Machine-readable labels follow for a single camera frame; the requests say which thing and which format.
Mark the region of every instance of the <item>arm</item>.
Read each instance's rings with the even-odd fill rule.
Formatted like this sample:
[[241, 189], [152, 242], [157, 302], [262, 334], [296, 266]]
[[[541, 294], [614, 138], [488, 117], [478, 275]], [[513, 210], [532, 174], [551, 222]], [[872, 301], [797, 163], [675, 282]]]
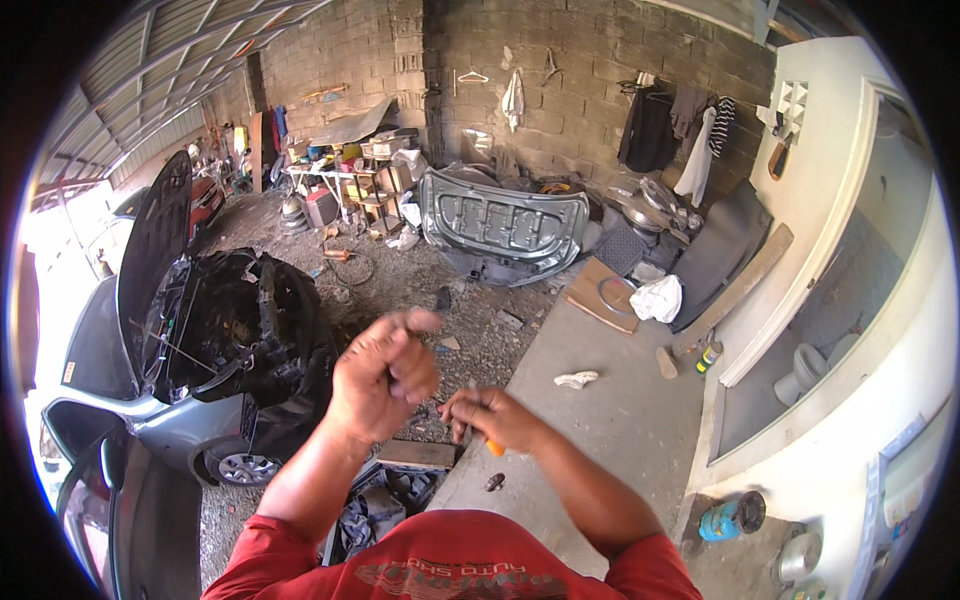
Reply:
[[487, 439], [532, 454], [574, 525], [608, 559], [662, 533], [643, 498], [506, 392], [460, 390], [440, 408], [444, 421], [453, 423], [455, 442], [469, 424]]
[[305, 540], [326, 536], [371, 445], [393, 436], [436, 392], [433, 354], [409, 332], [439, 323], [425, 310], [398, 313], [353, 340], [334, 367], [324, 420], [264, 491], [258, 515], [285, 521]]

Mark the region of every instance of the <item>hand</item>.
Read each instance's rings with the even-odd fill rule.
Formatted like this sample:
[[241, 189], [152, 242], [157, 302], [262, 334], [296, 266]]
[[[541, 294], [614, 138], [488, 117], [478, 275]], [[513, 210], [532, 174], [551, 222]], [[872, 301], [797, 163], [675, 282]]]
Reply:
[[[364, 444], [390, 439], [440, 378], [433, 352], [412, 333], [440, 326], [434, 313], [414, 309], [381, 317], [357, 336], [333, 368], [333, 398], [324, 424]], [[388, 387], [387, 371], [394, 377]]]
[[485, 440], [517, 452], [533, 452], [553, 429], [499, 388], [463, 389], [437, 407], [444, 422], [453, 423], [453, 441], [464, 438], [472, 425]]

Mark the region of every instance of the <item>concrete floor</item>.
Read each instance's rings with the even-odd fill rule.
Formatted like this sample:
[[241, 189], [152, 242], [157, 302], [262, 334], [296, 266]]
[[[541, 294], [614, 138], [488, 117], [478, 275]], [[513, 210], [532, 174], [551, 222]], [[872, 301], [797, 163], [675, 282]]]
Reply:
[[[558, 300], [516, 368], [507, 391], [542, 416], [591, 458], [650, 502], [666, 528], [683, 499], [700, 427], [704, 384], [692, 363], [660, 376], [654, 351], [669, 342], [659, 323], [641, 322], [632, 336]], [[583, 390], [558, 388], [553, 378], [594, 370]], [[494, 473], [498, 492], [484, 492]], [[556, 494], [527, 456], [493, 457], [471, 444], [430, 504], [434, 509], [482, 509], [512, 518], [574, 570], [603, 578], [607, 561], [566, 516]]]

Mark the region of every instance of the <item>metal ring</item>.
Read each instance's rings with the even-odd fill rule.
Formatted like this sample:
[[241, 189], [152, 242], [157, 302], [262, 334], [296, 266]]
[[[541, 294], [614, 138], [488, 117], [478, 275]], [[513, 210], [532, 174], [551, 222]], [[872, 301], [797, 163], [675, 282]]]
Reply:
[[604, 279], [600, 279], [600, 283], [597, 283], [597, 296], [600, 297], [600, 301], [603, 302], [604, 306], [606, 306], [607, 308], [609, 308], [611, 311], [615, 312], [618, 315], [633, 317], [636, 314], [634, 311], [620, 310], [619, 308], [613, 308], [613, 306], [611, 306], [611, 304], [607, 302], [607, 299], [603, 297], [603, 284], [608, 281], [622, 281], [623, 283], [626, 283], [627, 286], [630, 287], [630, 289], [636, 291], [636, 286], [634, 285], [634, 283], [630, 281], [628, 278], [620, 277], [620, 276], [606, 277]]

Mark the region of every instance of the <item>toilet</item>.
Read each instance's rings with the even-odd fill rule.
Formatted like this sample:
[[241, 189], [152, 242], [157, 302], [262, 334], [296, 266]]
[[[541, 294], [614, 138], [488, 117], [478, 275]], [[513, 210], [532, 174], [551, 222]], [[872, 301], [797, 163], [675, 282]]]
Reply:
[[793, 353], [793, 371], [774, 383], [777, 400], [786, 407], [793, 406], [824, 378], [830, 370], [826, 359], [810, 344], [800, 344]]

